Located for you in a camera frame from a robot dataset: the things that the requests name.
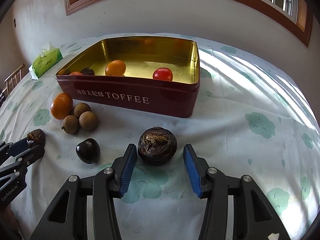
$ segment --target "white wall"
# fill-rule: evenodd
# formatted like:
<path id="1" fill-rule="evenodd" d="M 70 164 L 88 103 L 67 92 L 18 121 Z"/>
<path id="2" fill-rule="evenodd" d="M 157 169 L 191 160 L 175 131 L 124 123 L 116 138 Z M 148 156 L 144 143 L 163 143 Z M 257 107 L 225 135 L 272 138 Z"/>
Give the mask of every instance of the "white wall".
<path id="1" fill-rule="evenodd" d="M 320 120 L 320 25 L 309 48 L 260 12 L 232 0 L 104 0 L 66 16 L 64 0 L 16 0 L 15 33 L 27 64 L 49 40 L 60 45 L 110 33 L 178 33 L 218 41 L 288 73 Z"/>
<path id="2" fill-rule="evenodd" d="M 4 80 L 24 63 L 13 29 L 12 10 L 10 9 L 0 24 L 1 89 L 5 87 Z"/>

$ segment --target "white tablecloth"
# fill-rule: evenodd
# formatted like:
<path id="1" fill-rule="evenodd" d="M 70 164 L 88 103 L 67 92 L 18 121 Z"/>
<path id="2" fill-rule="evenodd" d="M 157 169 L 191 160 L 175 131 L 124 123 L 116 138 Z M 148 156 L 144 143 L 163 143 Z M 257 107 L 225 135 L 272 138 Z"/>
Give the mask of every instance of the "white tablecloth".
<path id="1" fill-rule="evenodd" d="M 28 168 L 27 188 L 12 202 L 22 231 L 29 238 L 45 209 L 70 175 L 95 175 L 137 145 L 148 128 L 161 126 L 177 138 L 178 150 L 160 167 L 138 158 L 129 190 L 115 200 L 122 238 L 198 238 L 206 200 L 199 200 L 184 167 L 182 150 L 191 143 L 198 156 L 228 176 L 251 175 L 280 216 L 292 239 L 300 239 L 316 217 L 320 193 L 320 138 L 314 115 L 294 81 L 270 63 L 218 42 L 193 39 L 199 47 L 201 88 L 193 115 L 182 119 L 89 103 L 99 117 L 93 131 L 68 135 L 50 105 L 61 93 L 55 73 L 74 56 L 108 37 L 72 41 L 60 47 L 64 57 L 38 81 L 23 78 L 0 108 L 0 141 L 16 142 L 41 128 L 44 157 Z M 88 165 L 76 145 L 94 138 L 101 147 L 99 163 Z M 5 164 L 12 163 L 13 158 Z M 88 201 L 88 234 L 93 238 L 92 200 Z M 228 222 L 227 239 L 231 239 Z"/>

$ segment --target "tomato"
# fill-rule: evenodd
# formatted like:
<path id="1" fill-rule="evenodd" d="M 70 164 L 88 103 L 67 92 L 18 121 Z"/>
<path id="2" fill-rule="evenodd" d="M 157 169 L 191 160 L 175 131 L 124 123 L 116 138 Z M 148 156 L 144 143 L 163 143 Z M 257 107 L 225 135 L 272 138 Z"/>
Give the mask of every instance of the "tomato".
<path id="1" fill-rule="evenodd" d="M 154 71 L 152 75 L 153 79 L 172 81 L 173 75 L 172 71 L 169 68 L 161 67 Z"/>

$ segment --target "metal screw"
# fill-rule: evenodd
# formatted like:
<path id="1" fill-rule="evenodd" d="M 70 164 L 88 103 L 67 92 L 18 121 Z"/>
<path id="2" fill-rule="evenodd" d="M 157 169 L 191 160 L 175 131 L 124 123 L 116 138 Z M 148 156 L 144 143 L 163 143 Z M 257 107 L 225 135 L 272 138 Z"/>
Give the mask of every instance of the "metal screw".
<path id="1" fill-rule="evenodd" d="M 244 175 L 243 176 L 243 180 L 246 181 L 246 182 L 250 182 L 251 181 L 251 177 L 248 176 L 248 175 Z"/>
<path id="2" fill-rule="evenodd" d="M 113 168 L 105 168 L 103 171 L 104 174 L 110 174 L 112 172 L 113 172 Z"/>
<path id="3" fill-rule="evenodd" d="M 76 181 L 77 179 L 78 179 L 78 177 L 77 177 L 76 175 L 72 175 L 72 176 L 69 177 L 69 181 L 70 181 L 70 182 L 74 182 L 74 181 Z"/>
<path id="4" fill-rule="evenodd" d="M 210 168 L 208 169 L 208 172 L 209 172 L 210 174 L 216 174 L 218 171 L 217 171 L 216 168 L 210 167 Z"/>

